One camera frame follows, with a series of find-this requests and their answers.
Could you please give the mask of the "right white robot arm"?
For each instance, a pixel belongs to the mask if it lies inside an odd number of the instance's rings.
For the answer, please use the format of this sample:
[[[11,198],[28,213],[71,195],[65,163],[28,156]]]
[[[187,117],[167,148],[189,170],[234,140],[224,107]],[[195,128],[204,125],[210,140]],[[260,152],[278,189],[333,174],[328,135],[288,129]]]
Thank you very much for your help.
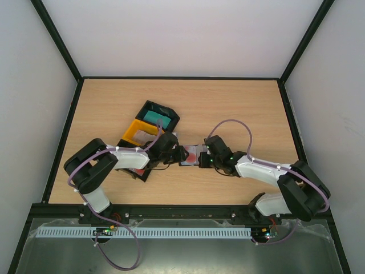
[[[307,163],[298,160],[279,164],[254,158],[247,152],[232,152],[218,135],[206,138],[204,146],[200,168],[213,168],[222,175],[254,179],[279,189],[275,194],[258,194],[251,201],[252,222],[259,224],[268,216],[285,214],[310,221],[317,213],[328,210],[330,191]]]

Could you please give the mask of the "black leather card holder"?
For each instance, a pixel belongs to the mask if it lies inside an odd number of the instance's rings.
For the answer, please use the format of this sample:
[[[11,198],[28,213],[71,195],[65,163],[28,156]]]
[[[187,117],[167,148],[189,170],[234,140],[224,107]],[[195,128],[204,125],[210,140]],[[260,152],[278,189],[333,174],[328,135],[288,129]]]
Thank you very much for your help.
[[[179,166],[198,166],[199,157],[202,152],[208,152],[206,145],[184,145],[184,148],[188,152],[188,157],[185,161],[179,163]]]

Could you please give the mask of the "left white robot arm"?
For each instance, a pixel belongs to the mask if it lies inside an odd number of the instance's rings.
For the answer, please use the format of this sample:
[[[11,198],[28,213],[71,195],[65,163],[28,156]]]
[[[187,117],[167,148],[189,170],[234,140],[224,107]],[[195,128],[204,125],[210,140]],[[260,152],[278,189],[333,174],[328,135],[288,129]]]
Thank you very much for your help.
[[[112,170],[151,170],[160,163],[183,162],[188,156],[189,152],[171,132],[158,134],[154,140],[137,147],[109,146],[96,138],[70,157],[63,168],[69,186],[93,211],[101,213],[111,205],[101,184]]]

